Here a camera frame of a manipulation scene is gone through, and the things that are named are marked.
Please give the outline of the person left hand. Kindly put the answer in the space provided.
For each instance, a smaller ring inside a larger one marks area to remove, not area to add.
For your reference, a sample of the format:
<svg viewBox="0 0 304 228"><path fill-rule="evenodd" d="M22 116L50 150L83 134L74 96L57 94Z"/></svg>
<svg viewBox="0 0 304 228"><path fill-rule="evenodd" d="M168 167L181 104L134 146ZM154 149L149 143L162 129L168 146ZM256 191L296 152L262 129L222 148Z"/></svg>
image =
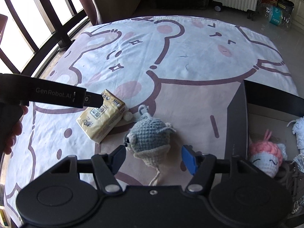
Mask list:
<svg viewBox="0 0 304 228"><path fill-rule="evenodd" d="M26 106L1 104L1 154L10 154L17 136L22 133L21 118L27 114Z"/></svg>

